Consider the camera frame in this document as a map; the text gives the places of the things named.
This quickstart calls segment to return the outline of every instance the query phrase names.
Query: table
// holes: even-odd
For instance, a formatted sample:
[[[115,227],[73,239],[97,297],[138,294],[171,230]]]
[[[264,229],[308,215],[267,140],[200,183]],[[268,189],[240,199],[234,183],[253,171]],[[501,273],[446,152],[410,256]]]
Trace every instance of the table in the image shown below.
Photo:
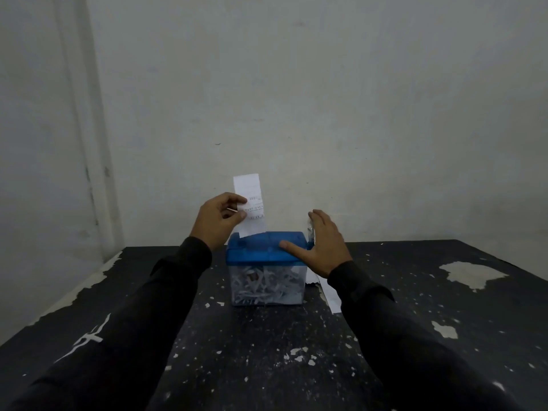
[[[392,289],[404,309],[471,366],[502,384],[527,409],[546,408],[548,282],[461,241],[348,246],[360,267]],[[0,407],[102,323],[147,280],[154,263],[174,250],[125,248],[104,281],[0,347]],[[508,276],[488,281],[475,293],[449,281],[449,273],[439,268],[456,261]],[[443,339],[432,321],[453,326],[458,339]],[[214,254],[211,269],[200,279],[168,365],[171,370],[164,373],[151,410],[182,405],[234,411],[392,409],[390,395],[361,356],[344,318],[331,314],[316,285],[307,285],[302,306],[232,307],[224,251]]]

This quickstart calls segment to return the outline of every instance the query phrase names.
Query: person's left arm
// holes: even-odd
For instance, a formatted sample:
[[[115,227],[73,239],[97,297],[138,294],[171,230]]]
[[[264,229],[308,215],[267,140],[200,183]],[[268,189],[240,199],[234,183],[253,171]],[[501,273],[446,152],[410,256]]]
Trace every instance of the person's left arm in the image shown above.
[[[190,236],[174,256],[102,324],[81,338],[8,410],[145,409],[173,342],[192,306],[211,250],[245,218],[246,199],[224,193],[200,208]]]

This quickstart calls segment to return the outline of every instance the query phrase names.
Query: plastic container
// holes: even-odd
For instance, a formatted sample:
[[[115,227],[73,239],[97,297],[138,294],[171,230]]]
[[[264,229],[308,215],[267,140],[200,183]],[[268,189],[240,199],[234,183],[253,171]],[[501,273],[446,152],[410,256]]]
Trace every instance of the plastic container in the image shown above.
[[[279,248],[280,241],[307,248],[302,232],[265,232],[230,236],[226,264],[233,306],[302,304],[306,265]]]

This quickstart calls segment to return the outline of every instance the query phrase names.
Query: person's left hand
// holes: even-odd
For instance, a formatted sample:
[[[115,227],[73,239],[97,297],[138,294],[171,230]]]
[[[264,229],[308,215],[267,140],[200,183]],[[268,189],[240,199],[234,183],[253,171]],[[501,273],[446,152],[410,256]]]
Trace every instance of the person's left hand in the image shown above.
[[[209,199],[200,208],[190,236],[201,239],[211,251],[220,248],[234,227],[245,219],[243,210],[236,212],[236,204],[245,202],[243,196],[228,192]]]

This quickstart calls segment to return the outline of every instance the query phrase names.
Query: white logo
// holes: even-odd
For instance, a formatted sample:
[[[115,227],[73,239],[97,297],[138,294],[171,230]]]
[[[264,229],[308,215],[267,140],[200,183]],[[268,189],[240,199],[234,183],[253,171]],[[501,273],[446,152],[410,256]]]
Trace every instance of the white logo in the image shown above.
[[[76,349],[78,349],[80,346],[84,346],[86,345],[90,340],[93,340],[97,343],[99,342],[102,342],[102,338],[100,338],[99,336],[97,336],[97,333],[99,333],[102,329],[103,329],[103,326],[106,325],[106,322],[108,322],[108,319],[110,319],[110,313],[108,314],[108,316],[106,317],[105,321],[103,322],[102,325],[99,326],[99,329],[97,329],[97,331],[95,331],[95,329],[97,328],[97,326],[95,326],[92,331],[90,333],[86,333],[84,334],[84,336],[82,336],[81,338],[79,338],[76,342],[74,342],[74,347],[72,348],[72,350],[70,352],[68,352],[65,356],[68,356],[70,355],[71,353],[74,353],[74,351]],[[61,359],[63,359],[65,356],[61,356],[59,359],[56,360],[56,362],[60,361]]]

